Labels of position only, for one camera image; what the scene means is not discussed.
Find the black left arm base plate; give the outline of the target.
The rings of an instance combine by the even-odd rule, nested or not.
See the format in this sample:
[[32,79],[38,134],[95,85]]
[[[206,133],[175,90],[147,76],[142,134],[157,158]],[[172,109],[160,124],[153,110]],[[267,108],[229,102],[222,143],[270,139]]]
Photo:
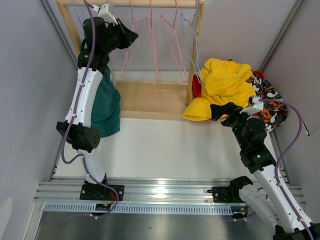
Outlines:
[[104,187],[100,184],[86,184],[82,185],[80,196],[81,200],[91,200],[91,201],[115,201],[116,192],[118,194],[118,200],[122,201],[125,193],[124,185],[109,185],[109,188]]

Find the green shorts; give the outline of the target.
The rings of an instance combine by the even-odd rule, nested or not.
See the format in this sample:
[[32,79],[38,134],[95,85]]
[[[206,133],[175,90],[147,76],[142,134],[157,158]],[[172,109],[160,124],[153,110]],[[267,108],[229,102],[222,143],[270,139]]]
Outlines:
[[93,23],[95,46],[89,67],[101,73],[102,79],[94,96],[90,127],[99,130],[101,137],[107,138],[120,131],[121,95],[111,82],[108,63],[109,54],[120,46],[122,36],[117,25],[107,24],[101,17],[94,17]]

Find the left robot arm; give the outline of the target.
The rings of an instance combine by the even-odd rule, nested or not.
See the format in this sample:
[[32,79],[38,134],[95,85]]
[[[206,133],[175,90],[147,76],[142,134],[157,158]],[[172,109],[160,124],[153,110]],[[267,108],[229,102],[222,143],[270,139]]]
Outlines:
[[128,29],[119,18],[105,20],[102,17],[86,19],[83,31],[75,92],[65,120],[57,122],[56,129],[62,136],[61,160],[70,165],[80,158],[86,172],[84,192],[103,200],[108,196],[110,186],[95,151],[102,130],[93,126],[93,108],[110,53],[130,47],[138,34]]

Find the pink wire hanger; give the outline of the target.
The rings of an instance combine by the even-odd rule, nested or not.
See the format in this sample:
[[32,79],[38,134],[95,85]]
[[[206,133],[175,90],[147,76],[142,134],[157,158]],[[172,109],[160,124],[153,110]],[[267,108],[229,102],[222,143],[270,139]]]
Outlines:
[[[175,13],[174,13],[174,18],[172,22],[169,22],[163,15],[160,16],[160,20],[161,20],[161,27],[164,31],[167,43],[169,45],[169,49],[172,53],[181,81],[183,84],[185,84],[187,82],[187,74],[186,74],[186,68],[184,66],[184,60],[183,60],[180,43],[178,40],[177,30],[176,30],[176,20],[178,15],[178,1],[175,0],[174,3],[175,3]],[[167,28],[170,28],[172,30],[174,35],[174,42],[170,40]]]

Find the orange camouflage shorts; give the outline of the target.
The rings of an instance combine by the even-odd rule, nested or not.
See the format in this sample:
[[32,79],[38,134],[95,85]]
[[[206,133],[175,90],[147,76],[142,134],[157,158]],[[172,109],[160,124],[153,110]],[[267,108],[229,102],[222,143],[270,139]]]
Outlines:
[[272,132],[282,125],[288,117],[288,108],[282,103],[283,99],[275,87],[265,79],[261,71],[253,71],[250,78],[246,80],[258,97],[268,100],[263,103],[263,110],[259,113],[265,124],[265,130]]

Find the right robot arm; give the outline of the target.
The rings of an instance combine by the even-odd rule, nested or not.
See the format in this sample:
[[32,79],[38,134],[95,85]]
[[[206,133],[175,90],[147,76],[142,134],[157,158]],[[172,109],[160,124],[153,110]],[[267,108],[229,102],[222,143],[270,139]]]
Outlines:
[[267,102],[268,99],[251,96],[245,108],[233,102],[210,105],[212,121],[227,116],[221,124],[232,129],[243,165],[266,193],[261,195],[248,177],[241,176],[230,181],[228,196],[234,202],[248,204],[262,221],[274,227],[274,240],[318,240],[319,223],[314,223],[298,204],[280,176],[280,160],[275,160],[264,144],[265,123],[254,115]]

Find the yellow shorts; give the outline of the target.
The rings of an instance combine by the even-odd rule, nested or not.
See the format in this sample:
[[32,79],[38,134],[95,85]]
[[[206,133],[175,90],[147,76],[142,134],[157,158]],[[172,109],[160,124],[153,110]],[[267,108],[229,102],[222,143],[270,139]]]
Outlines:
[[256,94],[247,82],[252,77],[252,68],[247,63],[208,59],[200,70],[201,96],[194,98],[185,108],[182,117],[200,122],[211,119],[211,105],[223,106],[234,103],[246,108],[249,97]]

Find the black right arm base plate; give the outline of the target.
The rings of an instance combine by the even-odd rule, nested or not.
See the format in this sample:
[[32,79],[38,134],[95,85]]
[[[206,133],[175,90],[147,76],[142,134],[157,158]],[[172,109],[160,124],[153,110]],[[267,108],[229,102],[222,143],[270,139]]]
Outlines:
[[233,197],[229,187],[214,186],[207,190],[212,195],[214,203],[242,203],[239,198]]

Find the blue hanger with green shorts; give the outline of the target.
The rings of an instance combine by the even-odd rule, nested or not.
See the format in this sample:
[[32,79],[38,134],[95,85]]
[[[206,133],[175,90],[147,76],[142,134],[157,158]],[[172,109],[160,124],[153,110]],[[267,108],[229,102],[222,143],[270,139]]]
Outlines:
[[75,6],[75,1],[74,1],[74,0],[72,0],[72,6],[73,6],[73,10],[74,10],[74,12],[75,12],[75,14],[76,14],[76,17],[77,17],[78,22],[79,22],[80,24],[82,24],[82,21],[81,21],[81,18],[80,18],[80,16],[79,16],[79,13],[78,13],[78,11],[77,11],[77,8],[76,8],[76,6]]

